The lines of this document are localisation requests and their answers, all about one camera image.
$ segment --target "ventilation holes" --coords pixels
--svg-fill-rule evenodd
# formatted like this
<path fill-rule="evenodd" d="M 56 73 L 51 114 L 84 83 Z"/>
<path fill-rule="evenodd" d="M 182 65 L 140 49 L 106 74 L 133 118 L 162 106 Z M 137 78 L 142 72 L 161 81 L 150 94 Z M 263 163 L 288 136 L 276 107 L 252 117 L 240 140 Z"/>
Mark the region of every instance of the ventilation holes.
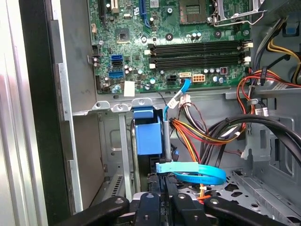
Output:
<path fill-rule="evenodd" d="M 111 197 L 116 196 L 118 188 L 119 188 L 120 183 L 121 183 L 121 180 L 122 180 L 122 176 L 119 176 L 118 179 L 117 179 L 116 185 L 114 186 L 114 189 L 113 189 Z"/>

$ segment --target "black plastic clip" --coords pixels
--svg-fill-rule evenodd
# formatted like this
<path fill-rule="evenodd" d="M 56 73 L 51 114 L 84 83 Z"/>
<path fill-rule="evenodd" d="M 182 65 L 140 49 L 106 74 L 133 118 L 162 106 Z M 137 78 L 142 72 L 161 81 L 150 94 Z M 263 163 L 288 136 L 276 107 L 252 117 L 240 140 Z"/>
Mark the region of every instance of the black plastic clip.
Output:
<path fill-rule="evenodd" d="M 268 68 L 263 67 L 261 71 L 261 77 L 260 77 L 260 85 L 263 86 L 265 84 L 265 80 L 267 77 Z"/>

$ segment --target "blue sata port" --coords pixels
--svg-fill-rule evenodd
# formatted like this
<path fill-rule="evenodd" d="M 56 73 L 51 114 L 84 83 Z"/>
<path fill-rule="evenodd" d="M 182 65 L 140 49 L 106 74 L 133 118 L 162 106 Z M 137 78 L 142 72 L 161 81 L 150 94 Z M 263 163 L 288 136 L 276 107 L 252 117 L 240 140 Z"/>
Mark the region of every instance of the blue sata port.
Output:
<path fill-rule="evenodd" d="M 109 78 L 117 79 L 117 78 L 122 78 L 123 76 L 124 76 L 123 71 L 109 72 Z"/>
<path fill-rule="evenodd" d="M 121 54 L 119 54 L 119 55 L 112 55 L 111 56 L 111 61 L 112 62 L 123 61 L 123 56 Z"/>

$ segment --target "ram slot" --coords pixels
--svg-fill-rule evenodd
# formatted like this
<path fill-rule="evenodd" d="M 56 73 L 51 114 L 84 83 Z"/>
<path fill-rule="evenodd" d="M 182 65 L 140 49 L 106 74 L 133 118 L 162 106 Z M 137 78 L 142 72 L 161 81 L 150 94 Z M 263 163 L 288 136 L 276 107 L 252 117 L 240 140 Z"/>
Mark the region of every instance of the ram slot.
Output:
<path fill-rule="evenodd" d="M 188 43 L 156 46 L 149 44 L 150 54 L 157 57 L 166 57 L 169 55 L 188 55 L 189 53 L 218 53 L 218 52 L 240 52 L 244 49 L 245 42 L 242 41 L 222 41 L 207 43 Z"/>
<path fill-rule="evenodd" d="M 170 59 L 156 59 L 154 64 L 157 69 L 167 70 L 174 68 L 229 66 L 242 63 L 241 55 L 224 55 L 215 57 L 179 57 Z"/>

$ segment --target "blue latch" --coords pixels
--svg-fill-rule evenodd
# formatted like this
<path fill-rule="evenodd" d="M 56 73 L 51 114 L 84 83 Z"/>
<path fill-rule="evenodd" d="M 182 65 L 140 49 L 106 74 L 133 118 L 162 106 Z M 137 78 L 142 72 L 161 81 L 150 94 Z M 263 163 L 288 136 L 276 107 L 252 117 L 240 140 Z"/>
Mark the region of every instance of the blue latch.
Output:
<path fill-rule="evenodd" d="M 134 119 L 149 119 L 154 117 L 154 110 L 152 107 L 135 107 L 133 118 Z"/>
<path fill-rule="evenodd" d="M 137 154 L 162 154 L 161 121 L 151 124 L 136 125 Z"/>

